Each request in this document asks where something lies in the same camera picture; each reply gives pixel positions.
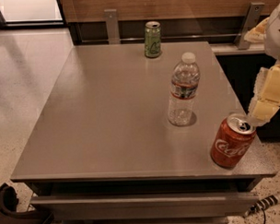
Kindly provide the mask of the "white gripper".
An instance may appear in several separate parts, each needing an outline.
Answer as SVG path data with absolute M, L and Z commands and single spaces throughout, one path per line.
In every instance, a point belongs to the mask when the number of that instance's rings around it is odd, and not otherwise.
M 263 42 L 265 53 L 280 60 L 280 3 L 270 17 L 245 33 L 244 40 Z M 253 126 L 269 123 L 280 109 L 280 61 L 270 69 L 261 67 L 259 71 L 247 115 L 248 123 Z

